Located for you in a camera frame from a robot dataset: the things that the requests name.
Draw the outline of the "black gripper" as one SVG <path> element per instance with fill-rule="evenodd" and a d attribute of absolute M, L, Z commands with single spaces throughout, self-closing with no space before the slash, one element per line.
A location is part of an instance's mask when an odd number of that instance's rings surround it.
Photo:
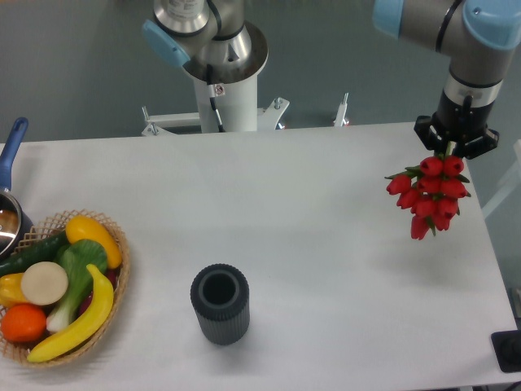
<path fill-rule="evenodd" d="M 423 146 L 436 155 L 445 154 L 448 142 L 452 141 L 456 143 L 454 156 L 475 159 L 498 145 L 500 134 L 487 128 L 493 105 L 476 107 L 470 94 L 461 103 L 455 103 L 443 93 L 434 115 L 416 119 L 414 132 Z"/>

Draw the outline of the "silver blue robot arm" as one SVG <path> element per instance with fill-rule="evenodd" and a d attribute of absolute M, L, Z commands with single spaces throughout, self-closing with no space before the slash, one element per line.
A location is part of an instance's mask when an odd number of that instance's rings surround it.
<path fill-rule="evenodd" d="M 414 131 L 426 149 L 473 159 L 494 149 L 488 126 L 520 43 L 517 1 L 377 1 L 374 26 L 447 55 L 449 76 L 439 106 Z M 157 1 L 142 26 L 149 47 L 193 80 L 205 133 L 274 128 L 277 108 L 257 107 L 257 77 L 268 59 L 264 34 L 241 1 Z"/>

